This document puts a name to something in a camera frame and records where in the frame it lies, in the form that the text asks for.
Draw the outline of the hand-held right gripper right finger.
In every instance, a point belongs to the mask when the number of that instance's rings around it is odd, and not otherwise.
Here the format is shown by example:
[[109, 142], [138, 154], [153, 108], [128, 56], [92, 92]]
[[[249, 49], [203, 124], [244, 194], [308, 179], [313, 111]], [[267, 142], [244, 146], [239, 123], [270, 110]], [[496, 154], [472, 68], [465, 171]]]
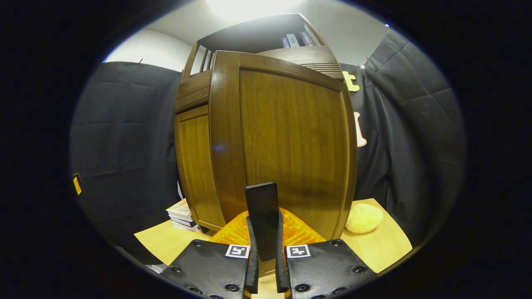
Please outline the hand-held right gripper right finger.
[[278, 218], [275, 277], [285, 298], [325, 299], [377, 279], [344, 240], [323, 239], [286, 209]]

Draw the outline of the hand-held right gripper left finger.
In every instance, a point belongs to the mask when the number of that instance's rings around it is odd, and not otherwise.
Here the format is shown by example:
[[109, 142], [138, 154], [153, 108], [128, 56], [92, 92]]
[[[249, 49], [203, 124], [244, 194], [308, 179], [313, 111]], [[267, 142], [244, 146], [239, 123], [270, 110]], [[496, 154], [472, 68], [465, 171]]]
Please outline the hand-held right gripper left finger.
[[259, 289], [258, 250], [247, 211], [208, 241], [192, 240], [162, 276], [209, 299], [250, 299]]

